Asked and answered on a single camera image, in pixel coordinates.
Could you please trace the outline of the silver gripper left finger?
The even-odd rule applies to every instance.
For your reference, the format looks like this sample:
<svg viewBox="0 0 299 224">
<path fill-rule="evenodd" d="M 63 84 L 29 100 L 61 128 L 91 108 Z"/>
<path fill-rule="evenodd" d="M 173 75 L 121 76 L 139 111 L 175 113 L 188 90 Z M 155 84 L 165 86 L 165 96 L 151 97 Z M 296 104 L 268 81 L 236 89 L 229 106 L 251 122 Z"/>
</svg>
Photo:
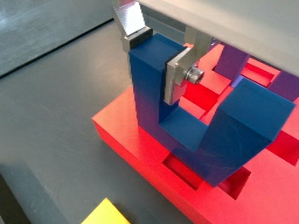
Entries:
<svg viewBox="0 0 299 224">
<path fill-rule="evenodd" d="M 123 49 L 128 53 L 153 35 L 153 29 L 145 25 L 140 3 L 113 0 L 113 19 L 121 33 Z"/>
</svg>

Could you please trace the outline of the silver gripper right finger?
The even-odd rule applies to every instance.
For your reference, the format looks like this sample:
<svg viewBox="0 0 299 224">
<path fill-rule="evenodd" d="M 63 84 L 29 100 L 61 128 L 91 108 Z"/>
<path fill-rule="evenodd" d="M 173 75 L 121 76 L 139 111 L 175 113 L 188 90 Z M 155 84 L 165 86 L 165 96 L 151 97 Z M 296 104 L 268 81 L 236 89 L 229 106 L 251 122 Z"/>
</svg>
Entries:
<svg viewBox="0 0 299 224">
<path fill-rule="evenodd" d="M 163 100 L 168 105 L 173 105 L 183 96 L 185 83 L 197 84 L 201 80 L 204 72 L 195 66 L 195 63 L 208 52 L 212 37 L 187 26 L 184 41 L 189 46 L 165 65 Z"/>
</svg>

